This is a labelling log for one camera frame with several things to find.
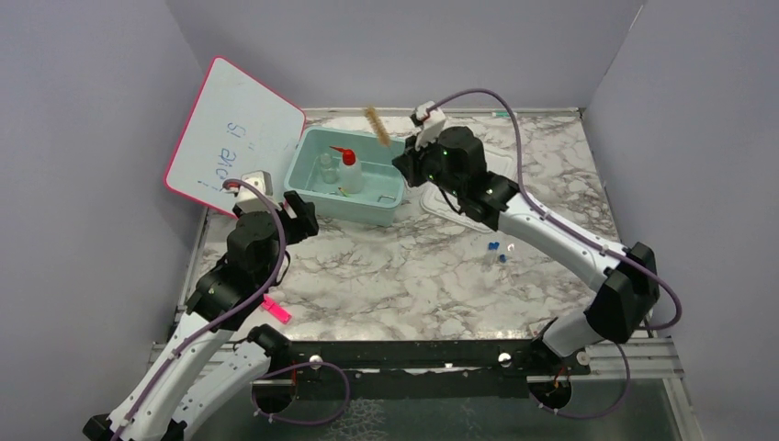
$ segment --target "black motor joint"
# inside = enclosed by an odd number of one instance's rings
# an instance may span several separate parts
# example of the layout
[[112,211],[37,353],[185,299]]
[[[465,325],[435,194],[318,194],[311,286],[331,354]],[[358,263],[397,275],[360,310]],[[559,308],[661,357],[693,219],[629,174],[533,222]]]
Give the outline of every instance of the black motor joint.
[[416,150],[416,136],[406,139],[403,154],[392,160],[410,187],[432,182],[447,193],[468,191],[468,183],[487,173],[484,145],[467,127],[450,127],[435,142]]

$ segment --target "whiteboard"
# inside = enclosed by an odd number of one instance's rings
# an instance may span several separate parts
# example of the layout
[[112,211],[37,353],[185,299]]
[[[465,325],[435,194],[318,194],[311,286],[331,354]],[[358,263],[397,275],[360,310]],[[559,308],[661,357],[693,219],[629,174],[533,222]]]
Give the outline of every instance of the whiteboard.
[[175,148],[165,185],[232,215],[233,194],[221,184],[263,170],[280,201],[306,116],[223,58],[215,58]]

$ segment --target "small vial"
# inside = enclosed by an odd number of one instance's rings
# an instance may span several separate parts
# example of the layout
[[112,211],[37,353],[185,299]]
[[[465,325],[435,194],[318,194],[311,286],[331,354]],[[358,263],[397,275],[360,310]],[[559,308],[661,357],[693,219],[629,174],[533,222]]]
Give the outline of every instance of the small vial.
[[322,173],[322,181],[325,184],[335,184],[338,180],[338,167],[329,153],[322,153],[319,156],[319,170]]
[[497,261],[499,246],[500,244],[497,242],[490,242],[490,244],[487,245],[487,254],[484,255],[484,260],[482,261],[482,265],[485,268],[489,268]]

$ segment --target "red bottle nozzle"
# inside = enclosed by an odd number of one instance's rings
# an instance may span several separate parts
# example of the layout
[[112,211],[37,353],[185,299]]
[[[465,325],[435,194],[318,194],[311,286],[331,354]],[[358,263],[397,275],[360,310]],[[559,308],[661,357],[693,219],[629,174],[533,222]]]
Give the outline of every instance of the red bottle nozzle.
[[344,161],[344,165],[354,165],[357,162],[357,157],[354,151],[341,147],[334,147],[332,145],[330,148],[341,152],[341,160]]

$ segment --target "screw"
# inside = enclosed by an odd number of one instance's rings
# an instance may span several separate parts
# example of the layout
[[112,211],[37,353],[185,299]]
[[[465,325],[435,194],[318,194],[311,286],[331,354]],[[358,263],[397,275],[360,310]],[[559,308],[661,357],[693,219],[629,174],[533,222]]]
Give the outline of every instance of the screw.
[[[313,356],[311,356],[311,358],[309,358],[309,363],[321,363],[321,362],[322,362],[322,358],[320,356],[316,355],[316,354],[314,354]],[[321,368],[321,367],[322,366],[320,366],[320,365],[314,365],[311,368],[316,370],[316,369]]]
[[590,366],[590,355],[584,351],[576,353],[576,361],[582,366]]
[[498,363],[500,363],[504,368],[508,368],[511,366],[511,356],[505,352],[501,353],[498,356]]

